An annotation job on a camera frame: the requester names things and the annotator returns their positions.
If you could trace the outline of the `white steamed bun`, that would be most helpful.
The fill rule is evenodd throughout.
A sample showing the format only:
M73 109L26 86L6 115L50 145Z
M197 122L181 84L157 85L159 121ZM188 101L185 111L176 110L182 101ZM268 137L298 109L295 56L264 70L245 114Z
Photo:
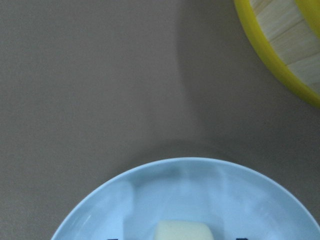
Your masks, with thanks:
M209 227L201 222L163 220L155 229L154 240L214 240Z

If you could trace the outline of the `yellow rimmed bamboo steamer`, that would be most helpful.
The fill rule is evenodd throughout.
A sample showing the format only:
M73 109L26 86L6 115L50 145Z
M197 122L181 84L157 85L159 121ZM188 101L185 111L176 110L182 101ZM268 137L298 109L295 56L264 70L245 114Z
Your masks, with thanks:
M320 2L236 0L235 9L255 52L288 89L320 106Z

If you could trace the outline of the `light blue plate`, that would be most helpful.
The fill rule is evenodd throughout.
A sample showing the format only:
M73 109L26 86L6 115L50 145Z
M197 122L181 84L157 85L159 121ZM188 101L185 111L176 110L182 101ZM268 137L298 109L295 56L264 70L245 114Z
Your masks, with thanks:
M200 222L216 240L317 240L309 211L267 176L228 161L180 157L108 180L64 219L55 240L152 240L160 221Z

